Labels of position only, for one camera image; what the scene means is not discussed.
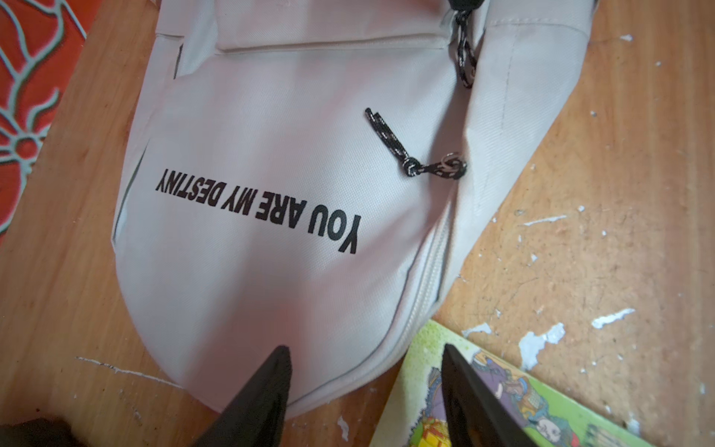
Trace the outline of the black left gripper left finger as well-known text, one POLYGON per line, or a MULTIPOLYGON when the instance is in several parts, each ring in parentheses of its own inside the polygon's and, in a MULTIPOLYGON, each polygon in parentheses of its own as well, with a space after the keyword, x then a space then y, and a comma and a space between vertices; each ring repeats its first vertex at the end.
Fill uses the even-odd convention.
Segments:
POLYGON ((279 446, 290 380, 290 348, 278 346, 194 445, 279 446))

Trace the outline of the white student backpack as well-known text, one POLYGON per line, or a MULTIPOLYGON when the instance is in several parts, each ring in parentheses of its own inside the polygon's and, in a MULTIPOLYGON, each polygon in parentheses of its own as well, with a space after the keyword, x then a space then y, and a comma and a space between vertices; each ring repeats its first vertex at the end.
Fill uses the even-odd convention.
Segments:
POLYGON ((131 319, 221 412, 383 374, 572 93, 594 1, 165 1, 112 245, 131 319))

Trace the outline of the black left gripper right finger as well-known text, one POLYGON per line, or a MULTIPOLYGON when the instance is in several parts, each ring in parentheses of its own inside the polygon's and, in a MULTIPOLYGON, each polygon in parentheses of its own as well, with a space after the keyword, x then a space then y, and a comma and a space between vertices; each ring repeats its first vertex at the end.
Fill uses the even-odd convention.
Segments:
POLYGON ((453 345, 444 347, 442 393, 453 446, 528 447, 536 443, 453 345))

